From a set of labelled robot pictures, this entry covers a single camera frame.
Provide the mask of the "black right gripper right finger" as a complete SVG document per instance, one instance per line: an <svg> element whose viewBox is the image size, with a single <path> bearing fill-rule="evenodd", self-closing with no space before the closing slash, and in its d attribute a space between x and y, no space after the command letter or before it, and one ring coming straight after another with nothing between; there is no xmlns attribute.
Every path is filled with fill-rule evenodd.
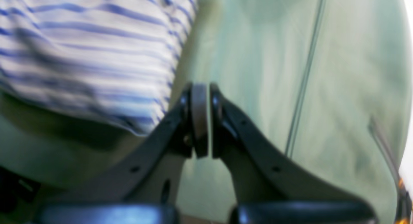
<svg viewBox="0 0 413 224"><path fill-rule="evenodd" d="M368 202L308 172L210 85L212 156L229 170L236 194L230 224L376 224Z"/></svg>

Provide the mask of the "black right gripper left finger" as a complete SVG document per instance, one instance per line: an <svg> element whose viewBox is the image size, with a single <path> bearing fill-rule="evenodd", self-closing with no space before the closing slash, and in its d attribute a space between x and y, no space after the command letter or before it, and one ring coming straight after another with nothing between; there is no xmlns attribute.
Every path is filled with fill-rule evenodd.
<svg viewBox="0 0 413 224"><path fill-rule="evenodd" d="M179 224L182 169L208 155L207 87L187 84L174 107L131 154L75 189L52 198L35 224Z"/></svg>

